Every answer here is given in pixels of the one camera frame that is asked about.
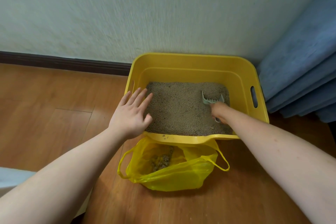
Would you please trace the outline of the person's right hand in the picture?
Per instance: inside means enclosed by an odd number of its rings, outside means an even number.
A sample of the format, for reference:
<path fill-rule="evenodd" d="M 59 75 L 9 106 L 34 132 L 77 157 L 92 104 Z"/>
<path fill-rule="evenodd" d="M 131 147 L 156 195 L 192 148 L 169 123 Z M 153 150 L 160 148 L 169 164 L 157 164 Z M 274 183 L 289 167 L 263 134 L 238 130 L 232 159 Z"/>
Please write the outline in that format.
<path fill-rule="evenodd" d="M 220 120 L 221 123 L 230 125 L 230 115 L 233 113 L 232 108 L 223 102 L 210 104 L 211 115 L 214 119 Z"/>

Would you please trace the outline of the person's left hand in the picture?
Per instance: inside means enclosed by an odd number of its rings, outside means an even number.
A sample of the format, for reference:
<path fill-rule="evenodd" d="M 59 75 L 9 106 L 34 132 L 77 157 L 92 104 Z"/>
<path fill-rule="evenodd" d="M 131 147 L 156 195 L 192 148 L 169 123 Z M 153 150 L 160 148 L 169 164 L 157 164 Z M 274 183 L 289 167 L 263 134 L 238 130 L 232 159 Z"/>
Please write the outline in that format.
<path fill-rule="evenodd" d="M 129 100 L 131 105 L 119 107 L 118 104 L 108 126 L 108 130 L 112 135 L 123 141 L 135 138 L 143 133 L 142 121 L 145 116 L 145 111 L 132 111 L 133 94 L 134 93 L 131 93 L 131 98 Z M 146 98 L 149 105 L 153 98 L 153 94 L 150 93 Z"/>

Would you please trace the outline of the pale green litter scoop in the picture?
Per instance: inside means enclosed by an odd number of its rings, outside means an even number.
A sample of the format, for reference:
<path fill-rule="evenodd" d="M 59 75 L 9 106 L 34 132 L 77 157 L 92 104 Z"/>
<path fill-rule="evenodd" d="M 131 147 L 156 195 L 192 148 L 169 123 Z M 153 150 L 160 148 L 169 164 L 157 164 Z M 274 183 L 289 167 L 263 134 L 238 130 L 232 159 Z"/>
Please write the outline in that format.
<path fill-rule="evenodd" d="M 213 105 L 217 102 L 221 102 L 221 103 L 225 103 L 225 104 L 229 104 L 229 99 L 227 99 L 223 93 L 220 93 L 219 95 L 217 96 L 210 96 L 210 95 L 206 95 L 204 93 L 204 91 L 201 91 L 201 100 L 203 102 L 203 104 L 205 105 Z M 221 120 L 220 118 L 218 117 L 215 117 L 213 115 L 211 115 L 212 118 L 217 122 L 217 123 L 221 123 L 221 124 L 227 124 L 226 120 Z"/>

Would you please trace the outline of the person's left forearm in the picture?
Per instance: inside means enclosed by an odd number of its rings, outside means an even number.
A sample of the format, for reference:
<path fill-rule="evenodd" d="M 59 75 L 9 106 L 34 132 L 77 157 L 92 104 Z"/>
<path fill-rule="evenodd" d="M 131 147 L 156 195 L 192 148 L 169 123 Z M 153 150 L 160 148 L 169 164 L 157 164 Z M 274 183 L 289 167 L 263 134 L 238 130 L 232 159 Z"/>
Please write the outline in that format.
<path fill-rule="evenodd" d="M 36 172 L 0 198 L 0 224 L 70 223 L 124 141 L 107 128 Z"/>

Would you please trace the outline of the person's right forearm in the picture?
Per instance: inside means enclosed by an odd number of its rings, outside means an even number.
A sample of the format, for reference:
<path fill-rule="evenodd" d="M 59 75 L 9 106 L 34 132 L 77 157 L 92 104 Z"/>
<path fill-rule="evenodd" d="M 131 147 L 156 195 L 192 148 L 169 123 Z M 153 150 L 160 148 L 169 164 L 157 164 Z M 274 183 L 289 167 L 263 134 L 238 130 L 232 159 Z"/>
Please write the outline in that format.
<path fill-rule="evenodd" d="M 336 224 L 336 158 L 230 107 L 225 120 L 313 224 Z"/>

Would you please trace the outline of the grey cat litter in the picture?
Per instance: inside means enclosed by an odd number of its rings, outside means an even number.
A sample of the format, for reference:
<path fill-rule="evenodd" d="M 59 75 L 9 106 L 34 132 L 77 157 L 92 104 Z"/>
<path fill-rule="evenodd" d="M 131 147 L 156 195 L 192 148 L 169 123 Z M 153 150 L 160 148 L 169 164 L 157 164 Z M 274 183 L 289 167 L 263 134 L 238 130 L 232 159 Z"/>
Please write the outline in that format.
<path fill-rule="evenodd" d="M 229 106 L 228 89 L 219 83 L 202 82 L 149 82 L 147 94 L 153 98 L 145 110 L 152 123 L 146 131 L 157 134 L 180 136 L 232 135 L 230 126 L 216 122 L 210 105 L 203 103 L 202 92 L 207 99 L 218 100 L 221 96 Z"/>

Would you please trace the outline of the scooped litter clumps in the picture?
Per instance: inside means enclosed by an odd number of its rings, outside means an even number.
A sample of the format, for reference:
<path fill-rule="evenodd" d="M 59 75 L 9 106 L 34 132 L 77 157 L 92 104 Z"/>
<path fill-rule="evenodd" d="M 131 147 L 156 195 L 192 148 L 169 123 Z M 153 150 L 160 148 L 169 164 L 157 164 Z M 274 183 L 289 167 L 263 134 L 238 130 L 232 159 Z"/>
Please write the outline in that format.
<path fill-rule="evenodd" d="M 150 160 L 150 165 L 152 167 L 152 173 L 164 169 L 170 165 L 172 156 L 174 153 L 174 147 L 169 146 L 168 152 L 160 156 L 153 156 Z"/>

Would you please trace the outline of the yellow plastic litter box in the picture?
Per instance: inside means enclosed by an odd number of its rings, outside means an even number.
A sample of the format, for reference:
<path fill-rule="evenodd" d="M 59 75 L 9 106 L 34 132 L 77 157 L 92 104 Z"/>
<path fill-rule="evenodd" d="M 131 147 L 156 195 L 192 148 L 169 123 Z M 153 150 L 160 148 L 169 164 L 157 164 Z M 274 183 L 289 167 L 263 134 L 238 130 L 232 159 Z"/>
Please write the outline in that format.
<path fill-rule="evenodd" d="M 255 66 L 242 57 L 146 53 L 132 63 L 125 93 L 149 82 L 215 82 L 227 87 L 230 106 L 269 123 Z"/>

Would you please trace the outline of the yellow plastic bag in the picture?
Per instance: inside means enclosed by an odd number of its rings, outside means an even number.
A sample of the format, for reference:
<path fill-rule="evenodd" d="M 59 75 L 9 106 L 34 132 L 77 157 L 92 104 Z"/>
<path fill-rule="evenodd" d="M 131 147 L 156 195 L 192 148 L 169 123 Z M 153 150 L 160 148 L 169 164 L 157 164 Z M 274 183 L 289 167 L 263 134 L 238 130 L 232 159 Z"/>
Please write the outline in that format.
<path fill-rule="evenodd" d="M 174 147 L 170 165 L 152 173 L 150 160 Z M 124 153 L 117 173 L 122 179 L 139 183 L 154 191 L 180 191 L 198 189 L 214 169 L 229 171 L 230 166 L 215 139 L 202 144 L 160 142 L 149 137 L 142 138 Z"/>

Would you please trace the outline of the dark wooden baseboard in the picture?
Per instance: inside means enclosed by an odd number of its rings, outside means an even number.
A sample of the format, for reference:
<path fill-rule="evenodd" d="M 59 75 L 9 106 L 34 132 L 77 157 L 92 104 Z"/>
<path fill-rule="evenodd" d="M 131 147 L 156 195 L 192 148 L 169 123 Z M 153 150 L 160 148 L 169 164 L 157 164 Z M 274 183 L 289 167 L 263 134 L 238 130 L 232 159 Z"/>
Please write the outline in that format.
<path fill-rule="evenodd" d="M 128 76 L 131 70 L 130 63 L 96 61 L 5 51 L 0 51 L 0 63 L 120 76 Z"/>

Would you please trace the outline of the blue curtain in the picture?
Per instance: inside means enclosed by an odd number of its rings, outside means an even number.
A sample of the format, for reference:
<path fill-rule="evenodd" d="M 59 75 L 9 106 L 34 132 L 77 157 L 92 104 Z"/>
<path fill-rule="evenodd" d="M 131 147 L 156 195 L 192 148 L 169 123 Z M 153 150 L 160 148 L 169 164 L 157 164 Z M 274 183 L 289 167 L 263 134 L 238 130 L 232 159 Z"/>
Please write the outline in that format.
<path fill-rule="evenodd" d="M 257 68 L 266 108 L 336 121 L 336 0 L 313 0 Z"/>

